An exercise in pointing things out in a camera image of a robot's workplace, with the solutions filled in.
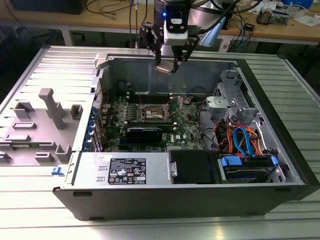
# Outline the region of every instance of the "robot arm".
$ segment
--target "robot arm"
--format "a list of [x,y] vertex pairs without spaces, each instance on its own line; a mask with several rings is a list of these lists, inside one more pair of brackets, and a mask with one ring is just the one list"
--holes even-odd
[[[182,62],[186,62],[200,36],[220,31],[227,14],[245,12],[257,6],[261,0],[249,8],[234,11],[240,0],[154,0],[154,22],[140,27],[140,34],[148,50],[155,55],[155,69],[167,74],[175,73]],[[218,34],[209,35],[214,41]],[[162,50],[171,46],[173,63],[161,60]]]

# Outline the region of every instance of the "white sticker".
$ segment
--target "white sticker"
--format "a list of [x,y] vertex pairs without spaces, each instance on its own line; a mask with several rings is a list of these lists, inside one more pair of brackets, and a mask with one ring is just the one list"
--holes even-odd
[[111,158],[112,158],[112,155],[109,155],[109,154],[98,154],[96,156],[96,161],[107,162],[107,161],[110,161]]

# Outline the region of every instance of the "wooden table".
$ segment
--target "wooden table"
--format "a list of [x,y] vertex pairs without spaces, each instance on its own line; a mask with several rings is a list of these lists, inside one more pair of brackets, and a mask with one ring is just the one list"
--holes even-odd
[[[320,6],[313,4],[310,10],[319,11],[320,13]],[[309,16],[313,16],[314,14],[315,12],[308,13]],[[257,14],[244,12],[241,13],[241,16],[245,19],[246,23],[255,25],[253,36],[251,37],[251,40],[255,42],[317,45],[320,41],[320,24],[310,27],[290,18],[287,25],[261,25],[257,24]],[[222,35],[220,48],[223,47],[223,45],[224,47],[229,45],[229,42],[237,37],[239,33],[237,23],[231,21],[228,30],[222,30],[220,32],[220,35]]]
[[[101,5],[110,4],[110,0],[100,0]],[[117,6],[110,6],[105,10],[113,11],[128,6],[124,1]],[[71,31],[93,31],[93,32],[114,32],[114,33],[129,33],[129,8],[122,9],[116,12],[116,19],[113,20],[101,14],[92,13],[86,9],[79,15],[64,14],[64,13],[47,13],[47,12],[30,12],[30,11],[15,11],[9,4],[13,14],[26,27],[43,28],[43,29],[58,29],[62,31],[65,44],[72,46],[73,41]],[[149,4],[147,22],[153,22],[154,6]],[[92,11],[99,11],[98,4],[95,2],[89,6]],[[145,15],[145,4],[138,5],[138,26],[140,26]],[[320,7],[313,5],[312,11],[320,11]],[[286,44],[306,44],[316,45],[320,41],[320,24],[309,27],[290,19],[288,25],[260,25],[256,22],[256,14],[242,13],[247,23],[255,25],[252,41],[257,42],[273,42]],[[7,10],[4,0],[0,0],[0,25],[19,27],[20,24],[11,16]],[[135,33],[136,28],[136,11],[132,8],[131,29]],[[226,46],[230,41],[239,35],[240,31],[236,26],[236,22],[232,21],[228,30],[222,30],[218,38],[222,39],[220,51],[225,51]]]

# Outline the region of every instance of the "floor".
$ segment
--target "floor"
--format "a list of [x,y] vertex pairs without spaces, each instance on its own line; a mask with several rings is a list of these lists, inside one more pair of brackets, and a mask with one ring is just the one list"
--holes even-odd
[[[28,64],[34,58],[40,47],[45,43],[48,37],[41,37],[31,41],[31,36],[23,28],[19,28],[19,38],[14,39],[7,36],[6,29],[0,28],[0,101],[6,97],[7,93],[14,86],[20,75],[24,72]],[[48,31],[43,29],[30,29],[32,35],[46,33]],[[102,36],[100,32],[85,32],[86,40],[83,41],[81,36],[73,36],[73,40],[76,46],[87,47],[114,47],[123,48],[130,45],[130,36],[125,33],[105,33],[106,43],[102,42]],[[132,34],[133,41],[135,40],[135,34]],[[58,37],[50,41],[51,45],[64,45],[63,41]],[[220,40],[217,40],[215,45],[207,48],[198,46],[196,50],[199,51],[218,51],[220,46]],[[251,42],[250,45],[243,49],[237,49],[240,53],[259,53],[259,54],[274,54],[277,51],[277,43],[261,42],[258,46],[258,42]],[[313,58],[313,51],[316,46],[309,46],[301,57],[301,53],[304,51],[304,45],[295,44],[282,44],[278,54],[284,55],[299,71],[303,72],[306,65],[310,64]],[[313,87],[313,89],[320,94],[320,62],[317,60],[316,64],[305,76],[307,82]]]

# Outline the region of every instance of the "power cable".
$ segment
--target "power cable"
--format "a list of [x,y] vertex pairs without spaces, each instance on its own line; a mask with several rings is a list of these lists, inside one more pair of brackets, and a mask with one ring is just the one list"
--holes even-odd
[[132,2],[133,0],[128,0],[130,4],[130,10],[129,10],[129,33],[130,33],[130,48],[132,49],[132,31],[131,31],[131,12],[132,12]]
[[7,0],[4,0],[4,4],[6,9],[8,9],[9,13],[11,14],[11,16],[31,35],[31,37],[33,37],[33,34],[28,30],[28,28],[26,28],[26,26],[11,11],[11,9],[8,6]]
[[218,20],[214,24],[212,24],[207,29],[200,30],[199,34],[205,34],[205,33],[209,32],[209,31],[211,31],[213,28],[215,28],[215,26],[217,26],[221,22],[221,20],[230,12],[230,10],[233,9],[236,6],[236,4],[238,2],[240,2],[240,1],[241,0],[235,0],[232,4],[230,4],[227,7],[227,9],[224,10],[224,12],[220,15],[220,17],[218,18]]
[[[222,7],[219,7],[219,6],[215,3],[214,0],[210,0],[210,2],[211,2],[217,9],[219,9],[220,11],[225,10],[225,9],[223,9]],[[251,9],[254,9],[256,6],[258,6],[258,5],[260,4],[260,2],[262,2],[262,0],[258,0],[254,5],[249,6],[249,7],[247,7],[247,8],[244,8],[244,9],[241,9],[241,10],[236,10],[236,11],[231,10],[231,11],[229,11],[228,13],[229,13],[229,14],[244,13],[244,12],[246,12],[246,11],[249,11],[249,10],[251,10]]]

